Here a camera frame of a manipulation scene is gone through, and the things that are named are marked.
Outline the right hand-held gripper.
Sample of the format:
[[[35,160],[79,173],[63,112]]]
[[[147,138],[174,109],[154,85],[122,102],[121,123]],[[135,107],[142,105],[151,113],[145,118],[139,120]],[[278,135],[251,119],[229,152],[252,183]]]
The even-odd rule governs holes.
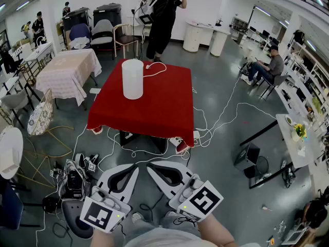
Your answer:
[[[170,199],[169,206],[192,221],[203,221],[224,199],[209,181],[201,181],[182,163],[150,162],[147,163],[147,171]]]

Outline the white plastic container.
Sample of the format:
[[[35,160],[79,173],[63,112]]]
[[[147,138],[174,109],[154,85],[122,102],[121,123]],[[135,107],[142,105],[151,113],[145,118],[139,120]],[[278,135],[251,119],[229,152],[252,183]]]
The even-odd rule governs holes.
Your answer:
[[[143,62],[137,59],[129,59],[125,60],[121,67],[123,95],[143,94]]]

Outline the person's left forearm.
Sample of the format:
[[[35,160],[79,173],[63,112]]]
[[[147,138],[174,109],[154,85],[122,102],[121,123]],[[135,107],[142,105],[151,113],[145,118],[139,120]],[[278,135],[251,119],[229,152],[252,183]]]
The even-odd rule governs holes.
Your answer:
[[[95,229],[90,247],[125,247],[125,241],[116,242],[112,234]]]

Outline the black box with white mark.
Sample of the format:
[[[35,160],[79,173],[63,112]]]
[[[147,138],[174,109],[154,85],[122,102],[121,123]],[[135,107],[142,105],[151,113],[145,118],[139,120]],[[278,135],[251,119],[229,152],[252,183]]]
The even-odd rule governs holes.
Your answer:
[[[133,141],[134,139],[138,138],[140,134],[132,133],[132,132],[125,132],[119,131],[119,138],[120,138],[120,146],[123,147],[129,142]]]

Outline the black and white equipment backpack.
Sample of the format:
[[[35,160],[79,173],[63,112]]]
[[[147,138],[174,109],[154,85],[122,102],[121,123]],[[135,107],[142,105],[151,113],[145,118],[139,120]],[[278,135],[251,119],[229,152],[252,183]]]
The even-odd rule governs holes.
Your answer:
[[[66,160],[63,177],[59,182],[58,194],[61,200],[83,201],[88,191],[84,169],[72,160]]]

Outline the table with red legs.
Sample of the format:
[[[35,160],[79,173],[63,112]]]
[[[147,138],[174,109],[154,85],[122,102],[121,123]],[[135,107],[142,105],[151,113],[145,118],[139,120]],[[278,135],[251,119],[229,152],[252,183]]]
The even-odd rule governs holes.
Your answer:
[[[91,129],[91,131],[95,135],[100,134],[100,133],[102,133],[102,127],[99,126],[95,129]],[[187,151],[189,149],[190,149],[190,147],[182,139],[182,142],[177,147],[175,147],[175,152],[176,152],[176,154],[183,154],[185,151]]]

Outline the person's white shirt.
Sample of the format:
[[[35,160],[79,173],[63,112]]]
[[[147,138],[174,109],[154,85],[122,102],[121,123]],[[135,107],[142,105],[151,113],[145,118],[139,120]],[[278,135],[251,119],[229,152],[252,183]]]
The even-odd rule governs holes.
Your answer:
[[[201,236],[179,230],[156,228],[137,237],[128,238],[125,247],[217,247]]]

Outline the red tablecloth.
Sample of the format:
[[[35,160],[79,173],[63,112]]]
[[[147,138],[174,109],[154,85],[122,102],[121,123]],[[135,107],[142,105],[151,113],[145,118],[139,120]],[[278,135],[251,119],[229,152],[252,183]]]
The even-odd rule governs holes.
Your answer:
[[[180,137],[194,146],[192,77],[189,68],[155,64],[143,73],[143,95],[128,100],[123,95],[121,59],[96,97],[88,115],[87,129],[99,126],[136,134]]]

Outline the white table with black legs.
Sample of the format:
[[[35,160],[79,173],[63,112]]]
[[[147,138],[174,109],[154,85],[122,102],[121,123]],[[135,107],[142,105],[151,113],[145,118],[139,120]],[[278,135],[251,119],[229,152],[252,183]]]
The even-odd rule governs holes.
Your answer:
[[[292,132],[294,130],[293,126],[289,125],[286,121],[286,114],[277,114],[275,116],[275,120],[270,123],[268,126],[260,130],[259,132],[255,133],[254,135],[247,138],[245,141],[240,143],[240,146],[251,142],[252,140],[256,139],[257,137],[261,136],[265,132],[269,131],[274,126],[278,125],[283,136],[283,140],[287,146],[287,150],[291,159],[291,162],[287,164],[284,168],[278,170],[277,172],[273,173],[270,177],[262,180],[261,182],[250,186],[250,189],[254,189],[260,185],[263,185],[272,179],[279,176],[289,167],[294,167],[295,169],[300,169],[305,166],[312,164],[320,155],[320,143],[318,142],[317,136],[310,125],[308,119],[300,116],[300,115],[289,115],[292,122],[301,123],[305,125],[307,138],[305,141],[294,141],[292,137]]]

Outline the vase with yellow flowers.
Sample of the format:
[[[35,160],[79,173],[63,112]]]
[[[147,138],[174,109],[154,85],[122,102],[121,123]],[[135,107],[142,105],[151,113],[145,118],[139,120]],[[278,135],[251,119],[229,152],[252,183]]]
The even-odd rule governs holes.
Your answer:
[[[307,131],[304,124],[297,123],[293,125],[293,130],[291,132],[291,137],[294,141],[305,141],[307,139]]]

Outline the wide white round counter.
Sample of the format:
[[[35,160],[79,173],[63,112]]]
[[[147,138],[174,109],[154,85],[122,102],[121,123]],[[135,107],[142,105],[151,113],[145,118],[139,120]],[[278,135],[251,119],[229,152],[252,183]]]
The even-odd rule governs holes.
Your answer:
[[[183,49],[196,53],[200,46],[209,47],[214,32],[211,24],[203,24],[195,21],[186,21]]]

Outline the cream chair with brown seat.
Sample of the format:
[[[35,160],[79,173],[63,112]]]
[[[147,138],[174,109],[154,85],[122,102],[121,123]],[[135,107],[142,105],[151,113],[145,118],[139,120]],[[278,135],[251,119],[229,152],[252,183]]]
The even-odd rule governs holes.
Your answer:
[[[113,28],[114,56],[117,56],[117,47],[123,49],[123,57],[129,46],[133,45],[134,57],[138,57],[139,40],[134,34],[134,26],[132,24],[118,24]]]

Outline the narrow white round counter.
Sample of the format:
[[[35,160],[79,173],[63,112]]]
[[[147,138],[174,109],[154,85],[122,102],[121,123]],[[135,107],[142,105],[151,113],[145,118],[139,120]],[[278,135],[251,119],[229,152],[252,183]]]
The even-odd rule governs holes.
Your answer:
[[[221,29],[214,29],[214,41],[210,49],[210,53],[219,57],[222,53],[223,47],[225,45],[226,39],[231,33]]]

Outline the grey chair with black legs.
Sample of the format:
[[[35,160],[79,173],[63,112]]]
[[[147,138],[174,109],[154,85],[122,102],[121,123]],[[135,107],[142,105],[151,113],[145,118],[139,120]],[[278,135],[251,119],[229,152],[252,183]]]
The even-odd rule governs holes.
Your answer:
[[[266,82],[268,84],[267,89],[261,94],[261,96],[259,96],[260,98],[266,100],[267,97],[274,91],[274,89],[278,86],[280,86],[287,78],[289,77],[289,75],[280,75],[280,76],[276,76],[274,79],[273,83],[270,83],[268,80],[266,80],[265,78],[263,78],[263,80],[260,82],[259,87],[263,84],[263,82]],[[266,98],[264,98],[264,95],[267,93],[267,91],[271,89],[269,91],[269,93],[267,94]]]

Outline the white storage shelf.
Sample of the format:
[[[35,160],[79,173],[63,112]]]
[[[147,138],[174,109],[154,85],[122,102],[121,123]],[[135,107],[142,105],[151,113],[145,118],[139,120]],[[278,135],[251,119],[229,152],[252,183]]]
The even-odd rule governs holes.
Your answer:
[[[288,45],[285,64],[303,83],[311,95],[310,105],[315,116],[329,128],[329,73],[320,62],[294,39]]]

